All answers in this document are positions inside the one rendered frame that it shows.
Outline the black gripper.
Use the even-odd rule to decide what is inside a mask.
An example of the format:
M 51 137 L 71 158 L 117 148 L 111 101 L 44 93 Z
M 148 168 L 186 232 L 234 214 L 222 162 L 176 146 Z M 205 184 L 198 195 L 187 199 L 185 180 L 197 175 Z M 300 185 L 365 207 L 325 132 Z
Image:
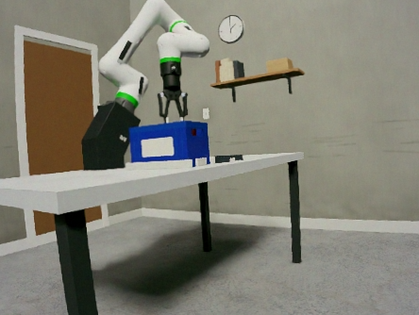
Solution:
M 158 93 L 157 97 L 159 99 L 159 116 L 164 118 L 164 122 L 168 123 L 168 110 L 170 101 L 175 101 L 177 110 L 179 113 L 179 121 L 184 121 L 184 116 L 188 115 L 188 108 L 187 108 L 187 96 L 188 93 L 182 92 L 180 88 L 180 76 L 179 75 L 165 75 L 162 77 L 163 80 L 163 92 Z M 163 114 L 162 108 L 162 95 L 166 98 L 166 105 L 165 105 L 165 114 Z M 183 97 L 183 111 L 179 102 L 179 96 L 182 95 Z M 183 114 L 184 113 L 184 114 Z

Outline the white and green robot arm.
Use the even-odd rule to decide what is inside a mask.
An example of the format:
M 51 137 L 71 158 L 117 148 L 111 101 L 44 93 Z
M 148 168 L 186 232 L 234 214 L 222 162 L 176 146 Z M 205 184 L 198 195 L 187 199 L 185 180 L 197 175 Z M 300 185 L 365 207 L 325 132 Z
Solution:
M 119 89 L 114 101 L 107 101 L 106 104 L 117 101 L 134 114 L 149 82 L 144 75 L 130 67 L 128 62 L 155 25 L 160 25 L 166 32 L 157 42 L 161 77 L 181 76 L 181 58 L 202 58 L 210 50 L 209 40 L 189 29 L 189 24 L 164 0 L 147 0 L 124 36 L 99 62 L 100 74 Z

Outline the blue crate with dividers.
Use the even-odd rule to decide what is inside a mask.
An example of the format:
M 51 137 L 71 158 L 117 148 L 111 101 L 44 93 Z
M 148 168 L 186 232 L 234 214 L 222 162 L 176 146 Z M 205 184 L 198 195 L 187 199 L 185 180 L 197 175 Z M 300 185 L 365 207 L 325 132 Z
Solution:
M 196 129 L 193 136 L 192 129 Z M 131 163 L 207 158 L 210 164 L 208 123 L 174 122 L 138 126 L 130 143 Z

